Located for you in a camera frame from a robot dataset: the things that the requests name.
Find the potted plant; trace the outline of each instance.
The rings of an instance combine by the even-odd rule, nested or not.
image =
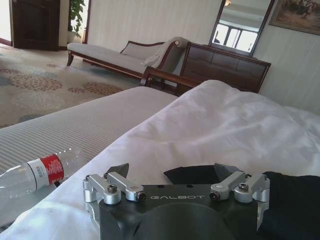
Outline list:
[[[85,0],[70,0],[69,6],[69,22],[68,22],[68,43],[80,42],[81,35],[79,34],[82,25],[82,17]]]

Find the wooden door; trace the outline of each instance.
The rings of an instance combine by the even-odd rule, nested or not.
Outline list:
[[[12,24],[15,48],[58,51],[60,0],[12,0]]]

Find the screw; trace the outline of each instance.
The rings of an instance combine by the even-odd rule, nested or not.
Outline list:
[[[114,194],[117,192],[117,187],[116,187],[116,185],[111,184],[108,186],[107,190],[108,190],[108,193]]]
[[[238,187],[239,187],[240,191],[242,191],[242,192],[248,192],[249,191],[249,186],[246,183],[240,183]]]
[[[214,202],[220,201],[220,193],[218,191],[213,191],[210,193],[210,199]]]
[[[147,196],[143,191],[138,192],[137,195],[136,195],[136,199],[137,199],[138,202],[144,201],[146,199],[146,197]]]

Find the wooden armrest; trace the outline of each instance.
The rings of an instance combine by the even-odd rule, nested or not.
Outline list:
[[[152,43],[152,44],[144,44],[144,43],[139,43],[139,42],[135,42],[135,41],[128,41],[125,48],[120,53],[122,54],[122,52],[128,47],[129,44],[134,44],[134,45],[143,46],[143,47],[152,47],[152,46],[162,45],[164,43],[165,43],[164,41],[161,41],[161,42],[156,42],[156,43]]]
[[[192,80],[190,78],[187,78],[185,76],[178,76],[173,73],[169,73],[169,72],[157,69],[157,68],[153,68],[151,66],[148,66],[145,69],[145,71],[142,75],[142,78],[141,78],[141,83],[143,83],[145,87],[150,87],[150,84],[151,84],[150,78],[151,77],[158,77],[163,80],[167,80],[167,81],[176,83],[178,85],[184,85],[184,86],[187,86],[190,88],[194,88],[200,84],[199,82]]]

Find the plastic water bottle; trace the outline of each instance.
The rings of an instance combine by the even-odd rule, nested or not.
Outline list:
[[[0,175],[0,201],[19,198],[66,179],[87,162],[76,147],[10,168]]]

